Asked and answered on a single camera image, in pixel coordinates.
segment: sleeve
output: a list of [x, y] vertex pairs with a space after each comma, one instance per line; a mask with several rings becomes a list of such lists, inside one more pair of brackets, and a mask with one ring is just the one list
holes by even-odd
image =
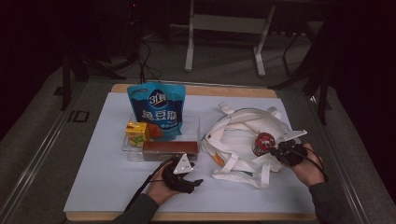
[[328, 183], [319, 183], [309, 187], [315, 213], [320, 223], [326, 224], [350, 224], [356, 223], [347, 209], [344, 209], [334, 195], [332, 187]]
[[116, 217], [111, 223], [149, 223], [159, 207], [148, 195], [141, 194], [128, 211]]

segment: yellow juice box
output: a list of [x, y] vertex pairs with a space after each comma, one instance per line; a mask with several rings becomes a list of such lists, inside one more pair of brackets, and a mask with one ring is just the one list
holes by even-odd
[[150, 139], [146, 122], [128, 121], [125, 132], [132, 147], [142, 147]]

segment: snack bag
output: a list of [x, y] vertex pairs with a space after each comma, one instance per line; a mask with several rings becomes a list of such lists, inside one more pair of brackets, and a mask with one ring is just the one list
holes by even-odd
[[148, 124], [154, 141], [171, 141], [181, 135], [185, 86], [148, 82], [127, 91], [136, 121]]

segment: white tote bag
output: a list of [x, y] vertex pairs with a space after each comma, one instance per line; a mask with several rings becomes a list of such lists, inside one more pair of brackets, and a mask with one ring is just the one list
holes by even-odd
[[233, 110], [225, 103], [219, 104], [226, 114], [205, 134], [201, 148], [209, 153], [222, 168], [213, 172], [216, 179], [248, 183], [258, 189], [269, 186], [270, 172], [278, 172], [283, 165], [270, 153], [256, 156], [252, 149], [260, 133], [271, 134], [277, 144], [296, 139], [306, 131], [291, 131], [280, 121], [275, 107], [266, 111], [257, 108]]

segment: human hand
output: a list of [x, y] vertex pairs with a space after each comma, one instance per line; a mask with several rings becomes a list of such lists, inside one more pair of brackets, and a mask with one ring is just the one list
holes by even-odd
[[170, 161], [166, 163], [165, 166], [163, 166], [157, 172], [157, 174], [155, 174], [154, 177], [151, 178], [148, 190], [146, 191], [146, 194], [159, 205], [162, 205], [172, 196], [180, 193], [179, 191], [169, 189], [163, 182], [163, 170], [170, 163], [172, 162]]
[[[304, 144], [304, 147], [311, 149], [312, 151], [314, 150], [310, 144]], [[307, 157], [321, 167], [321, 158], [318, 158], [311, 150], [307, 150]], [[300, 164], [290, 167], [290, 169], [307, 187], [325, 182], [323, 173], [318, 169], [318, 167], [308, 160], [303, 160]]]

